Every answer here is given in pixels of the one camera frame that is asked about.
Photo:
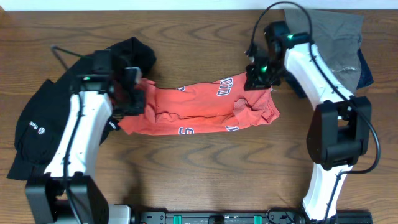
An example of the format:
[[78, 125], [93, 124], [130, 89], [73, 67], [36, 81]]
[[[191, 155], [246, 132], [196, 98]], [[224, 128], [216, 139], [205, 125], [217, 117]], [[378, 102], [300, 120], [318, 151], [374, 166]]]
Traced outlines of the red orange printed t-shirt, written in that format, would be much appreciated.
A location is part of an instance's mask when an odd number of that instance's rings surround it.
[[268, 125], [280, 113], [271, 90], [244, 90], [246, 74], [212, 83], [197, 83], [176, 89], [159, 88], [143, 79], [144, 113], [126, 116], [118, 123], [127, 134], [152, 136], [231, 132]]

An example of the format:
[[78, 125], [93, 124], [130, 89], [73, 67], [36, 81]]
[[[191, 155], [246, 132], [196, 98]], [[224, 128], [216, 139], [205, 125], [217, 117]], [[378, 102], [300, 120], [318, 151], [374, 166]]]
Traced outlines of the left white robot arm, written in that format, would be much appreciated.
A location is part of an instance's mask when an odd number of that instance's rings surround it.
[[120, 75], [110, 69], [77, 75], [71, 86], [70, 111], [62, 139], [43, 175], [25, 186], [36, 223], [134, 223], [128, 205], [110, 204], [94, 181], [101, 137], [113, 113], [111, 97], [129, 87], [121, 97], [138, 96], [142, 72], [126, 67]]

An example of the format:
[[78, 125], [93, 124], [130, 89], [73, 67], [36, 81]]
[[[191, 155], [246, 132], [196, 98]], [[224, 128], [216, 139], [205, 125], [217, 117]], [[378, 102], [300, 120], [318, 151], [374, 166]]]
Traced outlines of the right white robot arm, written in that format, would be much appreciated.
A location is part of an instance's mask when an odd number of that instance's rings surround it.
[[371, 103], [355, 97], [333, 75], [310, 34], [264, 34], [268, 49], [250, 42], [246, 55], [246, 90], [279, 85], [282, 75], [292, 75], [312, 105], [313, 116], [307, 134], [308, 154], [313, 171], [302, 200], [300, 223], [359, 223], [370, 220], [368, 213], [339, 214], [336, 203], [347, 175], [366, 174], [374, 169], [354, 170], [368, 150]]

